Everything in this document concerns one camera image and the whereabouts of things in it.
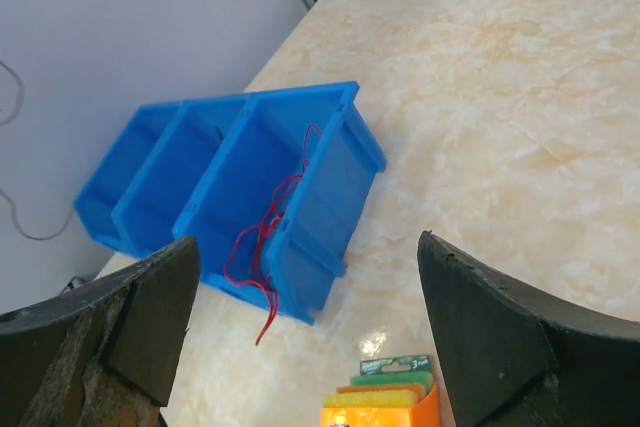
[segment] blue storage bin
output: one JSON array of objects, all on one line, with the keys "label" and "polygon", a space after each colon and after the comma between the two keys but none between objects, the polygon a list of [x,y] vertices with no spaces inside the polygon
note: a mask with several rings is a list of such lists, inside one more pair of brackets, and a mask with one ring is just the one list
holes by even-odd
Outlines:
[{"label": "blue storage bin", "polygon": [[[235,240],[260,223],[274,189],[302,172],[303,143],[310,124],[311,159],[286,199],[285,216],[261,257],[264,275],[280,297],[280,312],[313,324],[313,310],[324,307],[377,172],[383,152],[358,113],[356,82],[252,94],[206,169],[173,228],[174,236],[194,234],[200,246],[202,280],[230,295],[268,308],[253,286],[237,287],[223,274]],[[255,235],[240,243],[230,273],[250,276]]]},{"label": "blue storage bin", "polygon": [[158,104],[139,109],[76,197],[78,216],[95,241],[134,254],[111,213],[177,113],[178,105]]},{"label": "blue storage bin", "polygon": [[112,212],[136,257],[174,240],[172,228],[228,135],[246,94],[182,102]]}]

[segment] gray wire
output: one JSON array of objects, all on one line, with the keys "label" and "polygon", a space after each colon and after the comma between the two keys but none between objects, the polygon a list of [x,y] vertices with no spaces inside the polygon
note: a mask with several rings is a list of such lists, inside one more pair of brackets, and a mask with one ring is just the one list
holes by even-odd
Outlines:
[{"label": "gray wire", "polygon": [[[16,100],[13,103],[13,108],[11,110],[11,113],[6,119],[0,121],[0,127],[3,127],[7,124],[10,124],[14,120],[16,120],[16,118],[18,118],[18,115],[20,115],[20,112],[22,111],[22,107],[24,106],[24,82],[22,82],[22,79],[20,78],[18,73],[15,70],[13,70],[9,65],[7,65],[3,60],[0,60],[0,67],[6,70],[7,73],[13,78],[13,80],[15,80],[16,89],[17,89]],[[22,225],[20,224],[20,219],[18,219],[18,206],[16,205],[16,202],[13,200],[13,198],[9,194],[7,194],[7,192],[4,189],[0,189],[0,197],[6,200],[7,203],[9,204],[9,212],[10,212],[9,215],[11,217],[11,222],[13,223],[13,226],[15,227],[16,231],[20,235],[22,235],[23,237],[29,240],[37,240],[40,242],[44,242],[47,240],[55,239],[56,237],[61,235],[65,230],[67,230],[67,227],[69,227],[69,224],[73,219],[73,213],[75,212],[73,207],[71,207],[71,210],[67,214],[67,217],[65,218],[64,223],[58,230],[56,230],[51,235],[47,235],[45,237],[38,237],[36,235],[29,234],[27,231],[25,231],[22,228]]]}]

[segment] orange container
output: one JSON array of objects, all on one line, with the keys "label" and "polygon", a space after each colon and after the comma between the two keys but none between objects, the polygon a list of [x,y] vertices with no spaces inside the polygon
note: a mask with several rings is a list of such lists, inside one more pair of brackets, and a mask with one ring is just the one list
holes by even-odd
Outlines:
[{"label": "orange container", "polygon": [[440,398],[434,382],[429,395],[410,408],[325,407],[322,427],[440,427]]}]

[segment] red wire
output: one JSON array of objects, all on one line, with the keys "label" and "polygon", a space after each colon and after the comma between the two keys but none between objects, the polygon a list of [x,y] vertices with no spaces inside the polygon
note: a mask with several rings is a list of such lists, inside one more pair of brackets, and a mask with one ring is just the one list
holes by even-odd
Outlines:
[{"label": "red wire", "polygon": [[[269,330],[269,327],[271,327],[271,324],[275,320],[276,315],[278,315],[279,307],[278,291],[270,285],[271,273],[269,273],[265,278],[264,274],[262,273],[262,269],[260,268],[260,257],[262,255],[262,249],[267,239],[276,231],[280,221],[284,217],[286,209],[281,211],[280,204],[293,190],[295,190],[295,188],[300,183],[302,176],[306,172],[307,167],[309,166],[310,159],[307,157],[307,144],[309,141],[309,134],[311,133],[311,130],[315,130],[320,136],[322,136],[322,130],[320,130],[320,127],[318,127],[316,124],[309,124],[304,135],[304,143],[302,146],[302,173],[288,176],[275,188],[271,196],[271,204],[269,205],[269,209],[267,210],[267,212],[262,217],[262,221],[259,224],[250,225],[238,234],[233,245],[231,255],[229,256],[229,260],[227,260],[226,264],[224,265],[224,276],[232,284],[238,287],[243,287],[245,285],[258,287],[267,298],[267,303],[269,304],[269,316],[267,317],[267,321],[262,327],[262,330],[258,334],[256,345],[260,344],[260,340],[262,340],[262,337],[264,337],[264,335],[267,333],[267,330]],[[229,268],[231,267],[231,264],[233,263],[233,260],[238,253],[240,241],[245,235],[255,229],[258,229],[258,238],[256,239],[256,248],[254,250],[249,269],[251,278],[242,281],[236,280],[231,277]]]}]

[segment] gray wall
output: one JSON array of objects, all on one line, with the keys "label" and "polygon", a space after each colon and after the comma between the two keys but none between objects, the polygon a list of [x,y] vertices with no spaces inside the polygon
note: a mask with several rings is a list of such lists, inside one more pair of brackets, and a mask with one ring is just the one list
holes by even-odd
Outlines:
[{"label": "gray wall", "polygon": [[[0,188],[47,235],[141,103],[243,90],[303,17],[299,0],[0,0],[0,59],[26,85],[0,127]],[[13,80],[0,70],[0,121]],[[74,218],[20,237],[0,199],[0,312],[43,300],[110,252]]]}]

